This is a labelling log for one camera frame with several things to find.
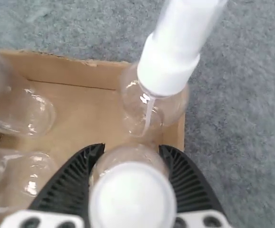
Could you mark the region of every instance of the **white spray pump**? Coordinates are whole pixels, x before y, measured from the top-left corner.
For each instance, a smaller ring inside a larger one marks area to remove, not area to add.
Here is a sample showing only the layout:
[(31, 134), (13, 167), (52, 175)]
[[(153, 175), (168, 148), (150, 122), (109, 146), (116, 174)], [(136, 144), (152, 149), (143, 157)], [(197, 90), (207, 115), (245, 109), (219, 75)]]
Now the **white spray pump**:
[(140, 61), (125, 70), (121, 79), (125, 124), (134, 136), (149, 139), (183, 114), (188, 103), (188, 79), (226, 2), (165, 2)]

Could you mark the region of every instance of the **cardboard box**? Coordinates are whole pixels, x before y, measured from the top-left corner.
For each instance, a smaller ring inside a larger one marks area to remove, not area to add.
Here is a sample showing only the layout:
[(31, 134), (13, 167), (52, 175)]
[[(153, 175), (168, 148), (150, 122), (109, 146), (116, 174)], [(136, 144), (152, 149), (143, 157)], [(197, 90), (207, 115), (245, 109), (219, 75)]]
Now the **cardboard box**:
[[(54, 104), (57, 113), (47, 135), (33, 139), (0, 134), (0, 147), (22, 152), (41, 151), (61, 166), (87, 145), (101, 142), (109, 150), (131, 141), (122, 127), (116, 91), (118, 75), (128, 63), (72, 60), (26, 51), (0, 53)], [(184, 121), (182, 116), (157, 138), (156, 143), (183, 150)]]

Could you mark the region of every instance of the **white pump nozzle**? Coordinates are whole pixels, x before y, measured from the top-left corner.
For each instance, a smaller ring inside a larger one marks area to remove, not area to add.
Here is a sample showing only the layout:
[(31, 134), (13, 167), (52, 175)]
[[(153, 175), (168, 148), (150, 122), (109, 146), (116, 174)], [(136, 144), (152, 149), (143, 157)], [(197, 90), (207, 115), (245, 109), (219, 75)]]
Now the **white pump nozzle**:
[(166, 0), (138, 64), (141, 84), (159, 96), (182, 91), (227, 0)]

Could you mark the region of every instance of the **cardboard flap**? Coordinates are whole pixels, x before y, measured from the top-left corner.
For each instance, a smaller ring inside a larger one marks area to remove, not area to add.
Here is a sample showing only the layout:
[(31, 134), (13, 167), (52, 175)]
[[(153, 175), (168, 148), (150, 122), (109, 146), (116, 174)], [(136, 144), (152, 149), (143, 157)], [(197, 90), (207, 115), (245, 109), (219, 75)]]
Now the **cardboard flap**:
[(116, 90), (115, 80), (126, 62), (73, 60), (52, 54), (27, 51), (0, 51), (22, 76), (31, 81)]

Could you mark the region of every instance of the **transparent bottle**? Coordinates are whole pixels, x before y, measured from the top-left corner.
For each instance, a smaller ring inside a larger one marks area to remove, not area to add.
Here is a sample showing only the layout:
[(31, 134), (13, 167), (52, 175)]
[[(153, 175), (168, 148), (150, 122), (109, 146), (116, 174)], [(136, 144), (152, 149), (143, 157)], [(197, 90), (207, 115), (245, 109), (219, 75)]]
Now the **transparent bottle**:
[(141, 144), (125, 144), (105, 152), (94, 165), (90, 178), (89, 189), (92, 191), (100, 178), (113, 167), (126, 162), (148, 164), (168, 177), (169, 170), (160, 155), (153, 149)]
[(51, 128), (54, 120), (52, 103), (0, 56), (0, 132), (40, 136)]
[(172, 228), (177, 200), (162, 173), (140, 162), (114, 166), (89, 197), (92, 228)]
[(155, 95), (139, 81), (137, 66), (138, 63), (131, 65), (120, 76), (124, 124), (132, 136), (152, 140), (163, 127), (172, 125), (186, 110), (188, 84), (178, 94)]
[(227, 0), (166, 0), (139, 62), (120, 76), (124, 125), (152, 140), (185, 112), (188, 80)]

